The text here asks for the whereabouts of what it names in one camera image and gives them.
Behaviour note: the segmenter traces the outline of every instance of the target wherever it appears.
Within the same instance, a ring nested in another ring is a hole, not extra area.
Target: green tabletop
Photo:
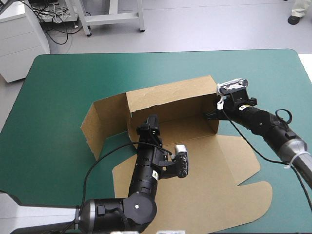
[[[42,55],[0,134],[0,189],[23,203],[79,204],[83,178],[95,160],[80,130],[91,103],[204,75],[216,82],[248,79],[248,92],[258,99],[258,107],[291,110],[291,128],[312,145],[312,84],[295,51]],[[242,131],[262,154],[277,159],[262,138]],[[219,134],[237,135],[226,122]],[[127,141],[127,133],[111,137],[104,151]],[[89,179],[87,198],[113,197],[112,168],[133,154],[129,146],[102,161]],[[257,221],[226,232],[312,232],[312,214],[293,171],[259,162],[261,171],[245,183],[270,182],[271,207]]]

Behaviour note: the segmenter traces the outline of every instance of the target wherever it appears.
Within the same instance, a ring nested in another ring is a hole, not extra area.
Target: cabinet drawer
[[[27,17],[9,20],[0,23],[0,40],[15,37],[21,34],[33,32],[33,28]]]
[[[35,32],[25,33],[12,38],[0,40],[0,56],[40,46]]]
[[[6,82],[12,82],[18,79],[23,79],[36,56],[45,54],[42,46],[19,51],[17,53],[0,57],[0,74]]]

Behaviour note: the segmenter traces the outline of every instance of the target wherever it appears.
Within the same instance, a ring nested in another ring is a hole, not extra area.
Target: unfolded cardboard
[[[186,230],[210,233],[254,221],[269,208],[267,182],[238,186],[260,170],[252,150],[239,137],[216,135],[218,121],[203,112],[214,108],[211,76],[126,92],[94,102],[82,124],[90,149],[98,158],[107,137],[136,127],[149,114],[159,117],[164,147],[177,143],[189,151],[190,171],[184,179],[158,182],[157,215],[144,233]],[[127,197],[136,156],[113,170],[116,197]]]

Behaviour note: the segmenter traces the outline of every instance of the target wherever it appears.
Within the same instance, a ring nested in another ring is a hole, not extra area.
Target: person's foot
[[[292,25],[295,25],[295,24],[298,24],[299,21],[300,21],[300,17],[297,17],[297,16],[289,16],[288,18],[288,23],[292,24]]]

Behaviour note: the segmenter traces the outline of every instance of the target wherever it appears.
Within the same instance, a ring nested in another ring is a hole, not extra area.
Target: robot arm
[[[248,97],[247,86],[246,79],[234,79],[218,84],[217,94],[221,96],[221,100],[215,110],[205,114],[206,119],[229,118],[250,129],[253,134],[262,136],[277,156],[284,163],[293,165],[312,188],[312,157],[306,142],[289,128],[291,113],[284,110],[290,117],[288,121],[284,121],[278,115],[281,110],[277,110],[274,115],[255,108],[257,100]]]
[[[188,156],[185,146],[177,145],[175,156],[168,161],[168,153],[158,148],[162,147],[162,140],[158,137],[160,131],[157,115],[150,115],[137,128],[137,133],[140,142],[154,146],[138,145],[127,198],[90,199],[80,209],[22,205],[17,198],[0,192],[1,233],[58,234],[71,224],[71,229],[79,229],[84,234],[144,231],[157,213],[155,196],[158,180],[174,176],[186,177]]]

